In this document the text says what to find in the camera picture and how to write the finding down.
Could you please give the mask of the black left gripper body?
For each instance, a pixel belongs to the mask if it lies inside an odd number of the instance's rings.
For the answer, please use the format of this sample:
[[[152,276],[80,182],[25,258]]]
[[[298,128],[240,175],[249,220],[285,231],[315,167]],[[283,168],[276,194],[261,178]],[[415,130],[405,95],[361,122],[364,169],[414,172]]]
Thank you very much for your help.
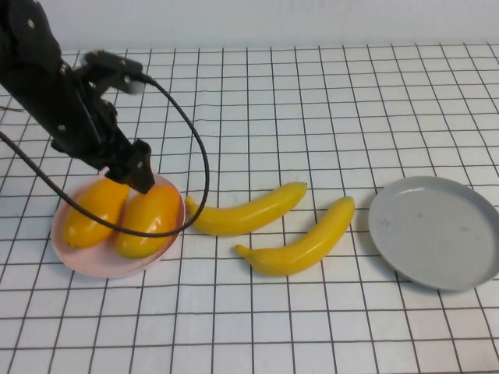
[[[113,154],[133,155],[133,145],[117,123],[113,104],[102,98],[109,88],[133,94],[130,74],[113,68],[67,69],[65,104],[69,119],[59,125],[51,146],[58,152],[82,160],[92,168],[107,168]]]

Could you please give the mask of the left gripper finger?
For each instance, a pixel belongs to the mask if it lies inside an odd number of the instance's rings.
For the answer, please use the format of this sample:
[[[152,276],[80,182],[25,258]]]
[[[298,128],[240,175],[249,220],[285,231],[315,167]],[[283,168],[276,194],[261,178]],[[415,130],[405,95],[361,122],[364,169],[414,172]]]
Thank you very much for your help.
[[[129,186],[141,194],[147,194],[155,184],[150,156],[150,145],[137,139],[133,143],[133,155],[129,161]]]
[[[124,185],[129,184],[131,156],[129,154],[113,154],[106,160],[108,170],[105,177]]]

